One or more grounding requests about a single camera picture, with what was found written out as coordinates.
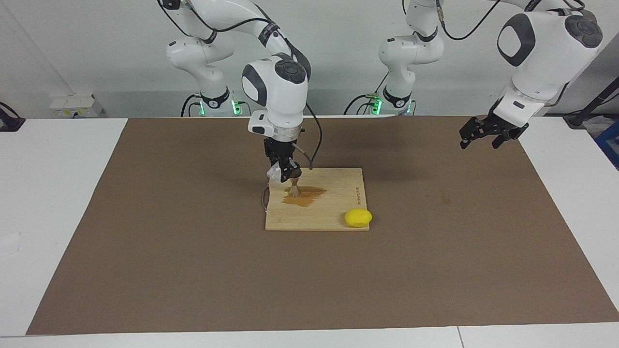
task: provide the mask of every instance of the white table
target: white table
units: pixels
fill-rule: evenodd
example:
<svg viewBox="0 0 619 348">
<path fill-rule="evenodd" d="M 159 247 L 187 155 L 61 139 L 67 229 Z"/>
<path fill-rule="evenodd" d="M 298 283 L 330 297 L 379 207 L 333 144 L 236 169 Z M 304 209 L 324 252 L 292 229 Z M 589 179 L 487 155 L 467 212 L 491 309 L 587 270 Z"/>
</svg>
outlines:
<svg viewBox="0 0 619 348">
<path fill-rule="evenodd" d="M 20 251 L 0 258 L 0 347 L 619 347 L 619 323 L 20 337 L 125 123 L 28 120 L 17 133 L 0 133 L 0 235 L 21 236 Z M 611 209 L 619 205 L 619 172 L 585 131 L 559 118 L 533 119 L 521 142 L 619 308 L 619 226 Z"/>
</svg>

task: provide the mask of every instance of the brown table mat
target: brown table mat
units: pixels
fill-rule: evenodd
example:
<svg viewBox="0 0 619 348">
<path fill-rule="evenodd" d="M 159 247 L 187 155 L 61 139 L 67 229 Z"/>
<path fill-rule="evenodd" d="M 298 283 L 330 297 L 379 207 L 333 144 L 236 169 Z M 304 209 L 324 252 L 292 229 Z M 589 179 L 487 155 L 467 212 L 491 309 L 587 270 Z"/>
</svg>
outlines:
<svg viewBox="0 0 619 348">
<path fill-rule="evenodd" d="M 129 120 L 28 334 L 619 321 L 521 145 L 465 122 L 323 120 L 375 220 L 316 233 L 264 231 L 247 120 Z"/>
</svg>

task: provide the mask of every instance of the wooden cutting board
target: wooden cutting board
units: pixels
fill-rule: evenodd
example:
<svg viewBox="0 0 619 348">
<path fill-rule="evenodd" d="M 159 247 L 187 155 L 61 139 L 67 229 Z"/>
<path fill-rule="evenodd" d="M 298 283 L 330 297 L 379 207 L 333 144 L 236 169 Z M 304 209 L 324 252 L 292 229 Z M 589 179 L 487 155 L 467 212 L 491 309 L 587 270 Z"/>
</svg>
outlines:
<svg viewBox="0 0 619 348">
<path fill-rule="evenodd" d="M 269 183 L 267 231 L 369 231 L 349 227 L 344 214 L 367 209 L 361 168 L 304 169 L 298 182 L 301 196 L 288 195 L 290 182 Z"/>
</svg>

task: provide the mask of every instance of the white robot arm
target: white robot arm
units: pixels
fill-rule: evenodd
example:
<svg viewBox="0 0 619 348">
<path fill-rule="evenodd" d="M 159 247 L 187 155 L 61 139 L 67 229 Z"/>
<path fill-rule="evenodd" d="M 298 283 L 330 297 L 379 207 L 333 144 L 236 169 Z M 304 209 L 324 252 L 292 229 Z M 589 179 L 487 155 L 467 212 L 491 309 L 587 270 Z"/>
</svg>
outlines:
<svg viewBox="0 0 619 348">
<path fill-rule="evenodd" d="M 396 114 L 408 107 L 415 84 L 413 67 L 438 61 L 444 51 L 443 39 L 438 35 L 435 0 L 411 0 L 406 22 L 413 34 L 384 40 L 378 53 L 389 69 L 382 91 L 383 109 Z"/>
<path fill-rule="evenodd" d="M 444 28 L 445 23 L 443 2 L 412 0 L 407 22 L 415 32 L 410 39 L 415 44 L 408 45 L 412 47 L 409 53 L 404 53 L 408 47 L 405 41 L 400 42 L 397 38 L 389 39 L 381 46 L 381 60 L 389 68 L 389 75 L 393 75 L 387 80 L 383 97 L 396 110 L 402 110 L 410 98 L 406 93 L 412 91 L 414 83 L 411 65 L 440 58 L 440 54 L 431 52 L 442 54 L 442 40 L 437 33 L 438 24 Z M 568 6 L 564 0 L 503 2 L 525 11 L 509 19 L 498 37 L 499 52 L 516 67 L 516 72 L 490 109 L 488 118 L 472 118 L 461 129 L 463 149 L 473 140 L 489 135 L 498 136 L 493 141 L 494 148 L 517 139 L 529 126 L 528 120 L 591 62 L 602 42 L 597 20 L 584 6 Z M 432 11 L 438 15 L 432 17 Z M 430 38 L 427 44 L 423 41 Z M 440 43 L 440 51 L 429 45 L 434 41 Z"/>
<path fill-rule="evenodd" d="M 222 72 L 210 64 L 234 53 L 232 42 L 219 33 L 236 30 L 258 38 L 273 55 L 245 66 L 243 91 L 266 108 L 253 113 L 248 130 L 267 137 L 266 155 L 279 165 L 282 182 L 301 176 L 293 160 L 301 133 L 311 66 L 279 26 L 249 0 L 163 0 L 159 5 L 187 36 L 170 43 L 168 57 L 192 74 L 203 101 L 213 110 L 229 111 L 230 91 Z"/>
</svg>

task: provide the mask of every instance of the black cable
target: black cable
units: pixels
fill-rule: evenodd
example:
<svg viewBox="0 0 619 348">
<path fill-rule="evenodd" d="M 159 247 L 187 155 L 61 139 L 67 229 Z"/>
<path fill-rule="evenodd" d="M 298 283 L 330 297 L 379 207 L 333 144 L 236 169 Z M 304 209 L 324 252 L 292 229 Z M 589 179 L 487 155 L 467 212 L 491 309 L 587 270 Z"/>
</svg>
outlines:
<svg viewBox="0 0 619 348">
<path fill-rule="evenodd" d="M 381 83 L 378 84 L 378 87 L 374 91 L 374 94 L 378 93 L 378 90 L 381 89 L 381 86 L 383 85 L 383 83 L 387 79 L 387 76 L 389 76 L 389 71 L 387 71 L 387 74 L 385 74 L 385 77 L 383 77 L 383 80 L 381 81 Z M 366 112 L 368 112 L 368 108 L 367 107 L 365 108 L 365 110 L 363 110 L 363 114 L 365 115 Z"/>
<path fill-rule="evenodd" d="M 183 108 L 181 109 L 181 117 L 185 117 L 185 109 L 187 109 L 187 104 L 189 104 L 189 101 L 192 100 L 193 98 L 197 98 L 195 94 L 188 96 L 187 99 L 185 100 L 185 103 L 183 104 Z"/>
<path fill-rule="evenodd" d="M 602 106 L 602 105 L 604 105 L 604 104 L 608 104 L 608 103 L 612 102 L 612 101 L 613 101 L 613 99 L 615 99 L 615 98 L 617 98 L 617 97 L 619 97 L 619 93 L 615 94 L 615 95 L 614 95 L 613 97 L 611 97 L 611 98 L 606 99 L 606 101 L 604 101 L 604 102 L 600 103 L 600 105 L 598 105 L 597 107 L 601 107 L 601 106 Z M 563 116 L 574 115 L 574 114 L 576 114 L 576 113 L 582 112 L 583 110 L 584 110 L 584 109 L 580 109 L 580 110 L 572 111 L 572 112 L 570 112 L 570 113 L 566 113 L 566 114 L 564 114 Z"/>
<path fill-rule="evenodd" d="M 556 102 L 550 105 L 544 105 L 544 106 L 548 108 L 552 108 L 552 107 L 559 105 L 559 103 L 561 102 L 561 99 L 563 98 L 563 94 L 565 93 L 565 90 L 568 89 L 568 85 L 569 85 L 569 82 L 566 83 L 565 86 L 563 86 L 563 89 L 561 90 L 561 94 L 559 94 L 559 97 L 557 98 Z"/>
<path fill-rule="evenodd" d="M 174 25 L 176 26 L 176 28 L 178 28 L 178 30 L 180 30 L 185 36 L 190 37 L 190 35 L 188 35 L 183 29 L 181 29 L 181 27 L 172 19 L 172 17 L 170 17 L 170 14 L 168 13 L 168 11 L 166 11 L 165 7 L 163 6 L 163 4 L 161 3 L 160 0 L 157 0 L 157 2 L 159 3 L 159 7 L 161 7 L 161 10 L 164 11 L 165 15 L 172 21 L 172 23 L 174 23 Z M 192 7 L 192 6 L 187 6 L 187 8 L 189 10 L 191 10 L 191 12 L 193 12 L 194 15 L 196 15 L 196 17 L 200 20 L 200 22 L 202 22 L 202 24 L 204 24 L 208 29 L 212 30 L 215 33 L 223 33 L 223 32 L 229 32 L 231 30 L 234 30 L 238 27 L 240 27 L 243 24 L 247 24 L 250 22 L 265 22 L 265 23 L 273 23 L 273 21 L 271 20 L 267 20 L 264 18 L 251 18 L 251 19 L 246 19 L 240 23 L 237 23 L 235 25 L 232 25 L 231 27 L 225 28 L 225 29 L 217 29 L 217 28 L 213 28 L 211 27 L 209 24 L 207 24 L 202 17 L 196 12 L 196 10 Z"/>
<path fill-rule="evenodd" d="M 157 3 L 159 4 L 159 7 L 161 7 L 161 10 L 163 11 L 163 13 L 165 13 L 165 15 L 168 17 L 168 19 L 174 23 L 174 25 L 176 26 L 176 28 L 178 28 L 178 30 L 181 31 L 181 33 L 183 33 L 183 35 L 185 35 L 186 37 L 190 37 L 183 29 L 181 29 L 181 27 L 172 19 L 172 17 L 170 17 L 170 14 L 168 13 L 168 11 L 166 11 L 165 7 L 163 6 L 163 4 L 161 3 L 161 1 L 157 0 Z"/>
<path fill-rule="evenodd" d="M 267 204 L 268 204 L 268 202 L 264 202 L 264 199 L 266 198 L 267 193 L 269 193 L 269 182 L 268 181 L 267 181 L 267 186 L 262 191 L 262 197 L 260 198 L 260 201 L 262 203 L 262 207 L 264 208 L 265 212 L 267 211 Z"/>
<path fill-rule="evenodd" d="M 15 110 L 13 110 L 13 108 L 12 108 L 12 107 L 10 107 L 9 105 L 6 105 L 6 104 L 5 104 L 5 103 L 3 103 L 3 102 L 0 102 L 0 105 L 2 105 L 5 109 L 7 109 L 7 110 L 9 110 L 10 112 L 12 112 L 12 113 L 13 113 L 13 115 L 17 116 L 17 118 L 21 118 L 21 117 L 19 116 L 19 114 L 18 114 L 17 112 L 15 112 Z"/>
<path fill-rule="evenodd" d="M 320 139 L 318 140 L 318 146 L 316 146 L 316 151 L 314 151 L 314 155 L 311 157 L 311 163 L 314 164 L 314 160 L 316 160 L 316 155 L 318 155 L 318 150 L 320 150 L 320 145 L 322 145 L 322 126 L 320 125 L 320 121 L 318 121 L 318 117 L 311 109 L 309 103 L 305 103 L 305 107 L 309 110 L 312 116 L 314 116 L 314 120 L 316 120 L 316 124 L 318 125 L 318 131 L 320 132 Z"/>
<path fill-rule="evenodd" d="M 305 150 L 303 150 L 301 147 L 299 147 L 299 145 L 297 145 L 296 143 L 292 143 L 292 146 L 295 147 L 295 149 L 299 150 L 299 152 L 301 152 L 305 158 L 308 160 L 309 162 L 309 170 L 314 170 L 314 162 L 312 162 L 311 158 L 308 156 L 308 153 L 305 152 Z"/>
<path fill-rule="evenodd" d="M 265 22 L 268 24 L 273 23 L 273 21 L 268 20 L 268 19 L 264 19 L 264 18 L 250 18 L 250 19 L 246 19 L 242 22 L 239 22 L 235 25 L 232 25 L 231 27 L 225 28 L 225 29 L 217 29 L 217 28 L 213 28 L 210 25 L 208 25 L 204 19 L 202 19 L 202 17 L 200 17 L 200 15 L 197 13 L 197 11 L 193 8 L 193 7 L 188 7 L 189 10 L 191 10 L 191 12 L 193 12 L 194 15 L 196 15 L 196 17 L 200 20 L 200 22 L 202 22 L 202 24 L 204 24 L 204 26 L 206 26 L 207 28 L 211 29 L 212 31 L 214 31 L 215 33 L 225 33 L 225 32 L 229 32 L 231 30 L 234 30 L 238 27 L 240 27 L 243 24 L 247 24 L 250 22 Z"/>
<path fill-rule="evenodd" d="M 372 105 L 374 105 L 374 104 L 373 104 L 373 103 L 365 103 L 365 104 L 362 104 L 362 105 L 359 107 L 359 110 L 357 110 L 357 115 L 359 115 L 359 112 L 361 112 L 361 108 L 366 107 L 365 109 L 367 110 L 367 109 L 368 109 L 367 107 L 371 107 Z"/>
<path fill-rule="evenodd" d="M 248 102 L 238 102 L 238 103 L 239 103 L 239 105 L 241 105 L 241 104 L 247 105 L 247 108 L 249 109 L 249 115 L 251 116 L 251 106 L 249 105 L 249 103 Z"/>
<path fill-rule="evenodd" d="M 413 100 L 412 103 L 415 103 L 415 108 L 413 109 L 413 114 L 411 116 L 415 116 L 415 112 L 417 111 L 417 101 Z"/>
<path fill-rule="evenodd" d="M 606 101 L 608 101 L 608 98 L 613 93 L 615 93 L 618 89 L 619 89 L 619 77 L 614 79 L 613 82 L 611 82 L 606 88 L 604 88 L 604 90 L 600 94 L 598 94 L 596 98 L 591 100 L 591 102 L 589 102 L 589 104 L 587 104 L 587 106 L 581 110 L 578 116 L 570 118 L 568 120 L 568 123 L 570 124 L 570 126 L 579 127 L 580 125 L 582 125 L 582 122 L 586 118 L 588 118 L 597 107 L 599 107 L 602 103 L 605 103 Z"/>
<path fill-rule="evenodd" d="M 200 104 L 200 103 L 191 103 L 191 104 L 189 105 L 189 109 L 188 109 L 188 112 L 189 112 L 189 117 L 191 117 L 191 107 L 194 107 L 194 106 L 199 106 L 199 107 L 202 107 L 202 104 Z"/>
<path fill-rule="evenodd" d="M 613 99 L 615 99 L 615 98 L 617 98 L 617 97 L 619 97 L 619 93 L 615 94 L 612 98 L 610 98 L 610 99 L 606 100 L 605 102 L 601 103 L 601 104 L 600 104 L 600 105 L 598 105 L 598 106 L 599 106 L 599 107 L 601 107 L 601 106 L 602 106 L 602 105 L 604 105 L 604 104 L 610 103 L 610 102 L 612 102 L 612 100 L 613 100 Z"/>
<path fill-rule="evenodd" d="M 578 3 L 580 5 L 580 7 L 574 7 L 574 6 L 572 6 L 568 2 L 568 0 L 563 0 L 563 2 L 565 2 L 565 4 L 567 4 L 572 11 L 582 11 L 582 10 L 584 10 L 584 8 L 585 8 L 584 2 L 582 2 L 581 0 L 572 0 L 572 1 Z"/>
<path fill-rule="evenodd" d="M 486 21 L 486 18 L 488 18 L 488 16 L 492 13 L 492 11 L 495 10 L 495 8 L 497 7 L 497 5 L 499 4 L 499 2 L 501 2 L 502 0 L 496 0 L 495 4 L 492 5 L 492 7 L 490 8 L 490 10 L 488 10 L 488 12 L 486 13 L 485 16 L 482 17 L 482 19 L 479 21 L 479 23 L 473 28 L 473 30 L 470 31 L 470 33 L 468 33 L 467 35 L 463 36 L 463 37 L 453 37 L 451 36 L 451 34 L 447 31 L 447 28 L 445 27 L 445 17 L 443 14 L 443 7 L 441 5 L 441 1 L 440 0 L 436 0 L 436 10 L 438 12 L 438 18 L 441 22 L 441 27 L 443 28 L 443 31 L 445 32 L 445 35 L 447 35 L 450 39 L 455 40 L 455 41 L 461 41 L 461 40 L 465 40 L 466 38 L 468 38 L 469 36 L 473 35 L 473 33 L 484 23 L 484 21 Z"/>
<path fill-rule="evenodd" d="M 346 107 L 346 109 L 344 110 L 343 115 L 346 115 L 346 114 L 348 113 L 348 111 L 350 110 L 350 107 L 352 107 L 352 105 L 353 105 L 353 104 L 354 104 L 357 100 L 359 100 L 359 99 L 363 99 L 363 98 L 366 98 L 366 95 L 365 95 L 365 94 L 361 94 L 361 95 L 359 95 L 358 97 L 354 98 L 354 99 L 352 100 L 352 102 L 350 102 L 350 104 L 349 104 L 349 105 Z"/>
</svg>

